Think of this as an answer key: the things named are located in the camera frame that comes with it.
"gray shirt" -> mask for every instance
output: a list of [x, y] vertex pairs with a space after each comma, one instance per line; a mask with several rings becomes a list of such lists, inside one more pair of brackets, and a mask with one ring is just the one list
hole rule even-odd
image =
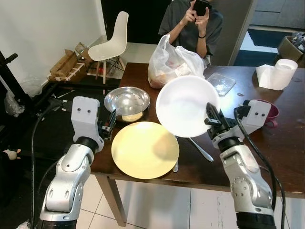
[[[165, 15], [160, 25], [159, 34], [165, 35], [181, 21], [186, 11], [191, 6], [190, 0], [174, 0], [166, 9]], [[223, 16], [215, 9], [210, 9], [209, 21], [206, 26], [206, 46], [208, 55], [213, 55], [217, 41], [222, 29]], [[188, 23], [180, 32], [177, 39], [172, 43], [173, 46], [182, 46], [185, 49], [196, 52], [198, 42], [198, 27], [195, 23]]]

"pink mug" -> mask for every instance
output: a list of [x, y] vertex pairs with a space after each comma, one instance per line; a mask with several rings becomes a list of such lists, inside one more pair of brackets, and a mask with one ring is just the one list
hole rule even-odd
[[278, 126], [278, 124], [277, 124], [277, 121], [275, 121], [275, 119], [280, 114], [280, 111], [277, 108], [277, 106], [275, 106], [274, 104], [272, 104], [271, 102], [268, 102], [266, 100], [262, 100], [262, 99], [256, 99], [256, 100], [271, 104], [271, 108], [270, 108], [270, 111], [267, 115], [267, 118], [266, 118], [266, 121], [265, 121], [264, 125], [267, 126], [267, 127], [270, 127], [270, 128], [276, 128]]

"white chair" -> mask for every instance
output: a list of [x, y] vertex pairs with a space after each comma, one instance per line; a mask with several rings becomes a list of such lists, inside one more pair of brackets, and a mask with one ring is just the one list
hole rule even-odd
[[129, 14], [121, 11], [115, 21], [112, 38], [102, 44], [95, 45], [88, 50], [88, 54], [94, 61], [97, 61], [96, 77], [98, 77], [100, 62], [103, 62], [103, 83], [106, 83], [106, 60], [116, 57], [122, 68], [125, 70], [125, 65], [122, 62], [120, 55], [125, 52], [127, 45], [127, 22]]

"metal bowl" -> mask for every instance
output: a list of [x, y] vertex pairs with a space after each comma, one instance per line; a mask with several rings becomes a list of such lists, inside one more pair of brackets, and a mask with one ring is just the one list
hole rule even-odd
[[150, 104], [149, 95], [137, 87], [119, 87], [109, 92], [104, 105], [110, 112], [116, 110], [117, 120], [134, 122], [143, 116]]

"white wall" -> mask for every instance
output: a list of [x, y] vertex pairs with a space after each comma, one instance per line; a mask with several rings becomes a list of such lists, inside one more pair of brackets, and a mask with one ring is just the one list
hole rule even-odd
[[99, 0], [1, 0], [0, 50], [16, 79], [46, 79], [50, 68], [74, 50], [78, 42], [90, 45], [105, 35]]

